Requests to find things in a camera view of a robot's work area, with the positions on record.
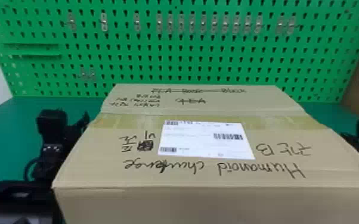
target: green pegboard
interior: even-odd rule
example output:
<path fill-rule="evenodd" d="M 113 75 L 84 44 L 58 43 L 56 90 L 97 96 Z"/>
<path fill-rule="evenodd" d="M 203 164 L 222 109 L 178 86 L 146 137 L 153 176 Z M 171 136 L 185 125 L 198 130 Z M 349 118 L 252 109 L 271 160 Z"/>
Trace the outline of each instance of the green pegboard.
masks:
<path fill-rule="evenodd" d="M 297 101 L 337 102 L 358 61 L 359 1 L 0 0 L 0 66 L 19 96 L 200 83 L 277 85 Z"/>

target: box flap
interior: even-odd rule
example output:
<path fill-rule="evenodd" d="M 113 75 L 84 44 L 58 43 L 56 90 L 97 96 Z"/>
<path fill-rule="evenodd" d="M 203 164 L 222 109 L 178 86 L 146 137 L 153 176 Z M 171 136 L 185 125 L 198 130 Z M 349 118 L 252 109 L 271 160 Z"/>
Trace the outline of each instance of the box flap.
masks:
<path fill-rule="evenodd" d="M 102 113 L 161 115 L 302 114 L 275 86 L 118 84 Z"/>

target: white label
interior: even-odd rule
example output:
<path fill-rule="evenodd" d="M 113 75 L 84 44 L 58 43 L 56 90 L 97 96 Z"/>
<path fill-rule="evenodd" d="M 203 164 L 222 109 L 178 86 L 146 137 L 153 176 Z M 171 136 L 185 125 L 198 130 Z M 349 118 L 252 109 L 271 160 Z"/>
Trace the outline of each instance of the white label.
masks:
<path fill-rule="evenodd" d="M 254 160 L 241 123 L 166 120 L 158 155 Z"/>

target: green tabletop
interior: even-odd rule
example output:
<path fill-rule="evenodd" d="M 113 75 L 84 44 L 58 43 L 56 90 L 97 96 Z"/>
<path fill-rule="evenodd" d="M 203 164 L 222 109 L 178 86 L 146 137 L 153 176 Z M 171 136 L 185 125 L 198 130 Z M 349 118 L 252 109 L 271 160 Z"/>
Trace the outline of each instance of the green tabletop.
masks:
<path fill-rule="evenodd" d="M 72 124 L 86 110 L 93 119 L 100 111 L 101 98 L 15 97 L 0 105 L 0 180 L 22 180 L 25 164 L 39 155 L 41 136 L 35 119 L 42 109 L 61 108 Z M 303 103 L 303 108 L 336 132 L 355 133 L 358 116 L 339 104 Z"/>

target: tape strip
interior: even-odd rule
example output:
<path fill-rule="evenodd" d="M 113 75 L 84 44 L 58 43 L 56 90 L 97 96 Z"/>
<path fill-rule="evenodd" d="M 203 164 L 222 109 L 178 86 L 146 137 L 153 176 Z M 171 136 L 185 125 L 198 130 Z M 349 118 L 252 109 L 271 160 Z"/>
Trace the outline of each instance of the tape strip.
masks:
<path fill-rule="evenodd" d="M 101 113 L 90 124 L 95 128 L 161 129 L 165 120 L 189 120 L 196 122 L 242 123 L 244 129 L 327 129 L 308 115 L 304 116 L 156 116 L 142 114 Z"/>

